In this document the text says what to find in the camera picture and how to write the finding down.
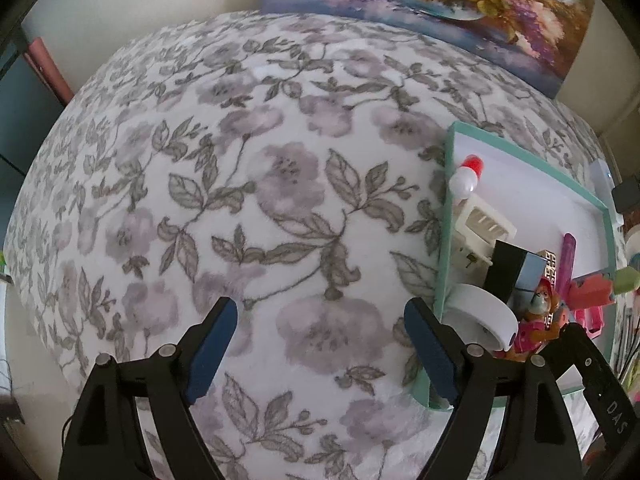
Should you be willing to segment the white charger cube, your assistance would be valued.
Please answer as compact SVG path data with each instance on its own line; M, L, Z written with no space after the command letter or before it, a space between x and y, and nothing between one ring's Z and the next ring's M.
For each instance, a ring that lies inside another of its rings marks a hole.
M524 252L524 258L516 277L514 289L518 292L533 292L544 276L547 260L532 252Z

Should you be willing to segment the floral painting canvas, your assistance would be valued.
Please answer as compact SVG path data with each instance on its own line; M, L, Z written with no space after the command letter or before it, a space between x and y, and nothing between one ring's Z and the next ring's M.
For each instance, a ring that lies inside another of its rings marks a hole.
M582 45L594 0L260 0L260 6L411 29L480 56L553 98Z

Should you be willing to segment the black charger adapter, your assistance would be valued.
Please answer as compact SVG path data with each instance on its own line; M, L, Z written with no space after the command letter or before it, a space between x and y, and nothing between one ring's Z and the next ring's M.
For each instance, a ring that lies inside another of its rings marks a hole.
M483 289L508 304L521 275L528 251L497 240Z

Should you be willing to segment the pink wristband watch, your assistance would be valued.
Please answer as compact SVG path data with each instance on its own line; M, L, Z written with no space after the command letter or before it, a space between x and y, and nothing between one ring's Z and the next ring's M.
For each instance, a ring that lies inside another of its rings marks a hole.
M575 322L582 326L590 339L601 335L605 326L602 307L591 307L574 311Z

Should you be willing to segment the white power strip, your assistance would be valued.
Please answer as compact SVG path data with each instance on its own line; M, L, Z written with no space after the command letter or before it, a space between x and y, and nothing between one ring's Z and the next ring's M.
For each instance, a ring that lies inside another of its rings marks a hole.
M624 218L615 208L612 195L614 180L608 164L604 159L598 158L590 164L589 171L597 198L608 208L612 226L620 229L624 225Z

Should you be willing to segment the black plugged power adapter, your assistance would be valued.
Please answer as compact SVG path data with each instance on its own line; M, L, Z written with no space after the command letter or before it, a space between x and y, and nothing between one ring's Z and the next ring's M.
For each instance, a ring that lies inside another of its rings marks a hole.
M612 189L612 199L619 214L630 214L640 207L640 180L632 176Z

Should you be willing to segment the colourful toys pile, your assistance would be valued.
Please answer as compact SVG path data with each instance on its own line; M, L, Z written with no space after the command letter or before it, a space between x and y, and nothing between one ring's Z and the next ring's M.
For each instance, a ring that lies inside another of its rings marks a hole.
M639 272L639 226L633 226L625 235L625 256L628 266ZM626 293L623 335L620 341L620 369L618 378L625 380L631 362L639 347L639 287Z

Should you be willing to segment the teal shallow box tray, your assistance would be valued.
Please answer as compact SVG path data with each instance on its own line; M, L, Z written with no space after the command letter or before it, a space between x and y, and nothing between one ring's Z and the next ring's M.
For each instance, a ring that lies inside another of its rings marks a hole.
M518 232L512 245L537 255L543 249L561 253L565 233L576 238L573 274L616 269L616 239L608 208L597 196L548 162L493 133L465 122L454 122L445 144L445 174L451 177L466 156L475 154L484 162L484 171L474 193L500 211ZM455 284L471 284L483 289L487 270L470 274L451 263L454 207L460 202L448 195L442 208L442 244L433 313L442 322L445 299ZM518 308L532 299L534 292L514 289L507 306Z

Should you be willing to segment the white smart watch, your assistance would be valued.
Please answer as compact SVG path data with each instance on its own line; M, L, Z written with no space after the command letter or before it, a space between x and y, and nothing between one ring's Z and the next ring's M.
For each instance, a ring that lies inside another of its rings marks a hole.
M465 344L508 351L518 334L518 319L500 299L475 285L455 284L446 299L442 322Z

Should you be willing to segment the pink orange doll figure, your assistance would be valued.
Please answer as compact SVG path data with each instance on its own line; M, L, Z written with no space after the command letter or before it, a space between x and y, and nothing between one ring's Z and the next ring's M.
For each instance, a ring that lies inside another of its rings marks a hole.
M560 336L570 318L561 306L560 295L548 278L541 278L532 301L518 322L518 332L512 346L497 351L494 356L516 362L524 362L529 356L544 348L548 342Z

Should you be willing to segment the floral grey white blanket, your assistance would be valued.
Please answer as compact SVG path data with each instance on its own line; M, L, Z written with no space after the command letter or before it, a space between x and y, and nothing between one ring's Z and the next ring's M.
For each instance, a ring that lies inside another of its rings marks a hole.
M221 296L238 328L193 405L230 479L412 479L447 415L410 394L405 302L437 283L457 120L582 185L586 122L502 68L397 27L229 13L119 49L29 168L4 242L73 393Z

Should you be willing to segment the magenta lead refill case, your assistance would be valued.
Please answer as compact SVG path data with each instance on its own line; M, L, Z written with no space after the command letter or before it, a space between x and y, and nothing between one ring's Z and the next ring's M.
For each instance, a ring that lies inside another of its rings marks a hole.
M568 286L570 286L570 281L572 280L575 252L576 238L570 233L565 233L555 279L555 290L562 300L565 299Z

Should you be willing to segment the red white glue bottle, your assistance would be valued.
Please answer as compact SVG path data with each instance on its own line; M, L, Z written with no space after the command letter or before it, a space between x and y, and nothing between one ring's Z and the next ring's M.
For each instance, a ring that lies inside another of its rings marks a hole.
M454 200L460 202L469 198L477 188L483 171L484 162L480 156L466 156L448 181L448 188Z

